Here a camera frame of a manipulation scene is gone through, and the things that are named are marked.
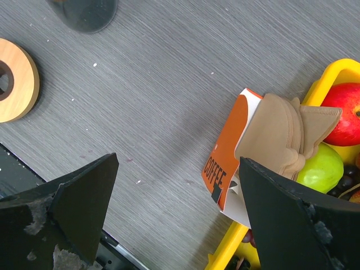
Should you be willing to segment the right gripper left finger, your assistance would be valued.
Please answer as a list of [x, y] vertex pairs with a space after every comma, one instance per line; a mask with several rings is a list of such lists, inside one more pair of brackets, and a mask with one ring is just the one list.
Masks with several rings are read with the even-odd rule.
[[96, 259], [119, 162], [106, 154], [1, 199], [1, 269], [88, 269]]

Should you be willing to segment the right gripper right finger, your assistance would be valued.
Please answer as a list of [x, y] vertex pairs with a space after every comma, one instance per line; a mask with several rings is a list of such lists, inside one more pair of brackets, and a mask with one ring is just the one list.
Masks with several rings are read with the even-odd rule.
[[261, 269], [359, 269], [359, 205], [240, 159]]

